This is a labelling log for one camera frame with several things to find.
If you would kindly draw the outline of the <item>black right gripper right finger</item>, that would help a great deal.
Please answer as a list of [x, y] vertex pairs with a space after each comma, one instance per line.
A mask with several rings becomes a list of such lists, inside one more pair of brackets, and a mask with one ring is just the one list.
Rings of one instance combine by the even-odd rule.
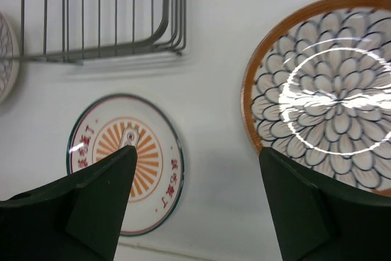
[[390, 190], [368, 192], [263, 147], [261, 176], [283, 260], [390, 260]]

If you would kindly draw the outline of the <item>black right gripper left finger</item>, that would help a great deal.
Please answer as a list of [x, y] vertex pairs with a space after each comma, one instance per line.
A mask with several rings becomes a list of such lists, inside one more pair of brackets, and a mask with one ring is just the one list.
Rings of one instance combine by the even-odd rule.
[[136, 163], [125, 146], [1, 201], [1, 260], [113, 260]]

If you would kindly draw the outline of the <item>sunburst plate green rim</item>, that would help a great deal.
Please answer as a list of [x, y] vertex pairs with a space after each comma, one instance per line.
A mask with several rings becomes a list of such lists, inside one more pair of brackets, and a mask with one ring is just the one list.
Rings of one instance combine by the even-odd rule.
[[79, 171], [126, 145], [137, 165], [121, 236], [147, 234], [174, 212], [185, 183], [185, 160], [171, 121], [150, 100], [134, 94], [103, 96], [76, 120], [67, 145], [67, 172]]

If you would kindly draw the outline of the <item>floral plate brown rim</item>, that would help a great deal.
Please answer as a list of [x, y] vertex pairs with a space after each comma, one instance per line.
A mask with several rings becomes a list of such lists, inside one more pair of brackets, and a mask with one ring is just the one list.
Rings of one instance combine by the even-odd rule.
[[246, 68], [241, 114], [270, 147], [390, 195], [390, 0], [320, 0], [286, 17]]
[[20, 48], [8, 19], [1, 13], [1, 103], [11, 93], [19, 73]]

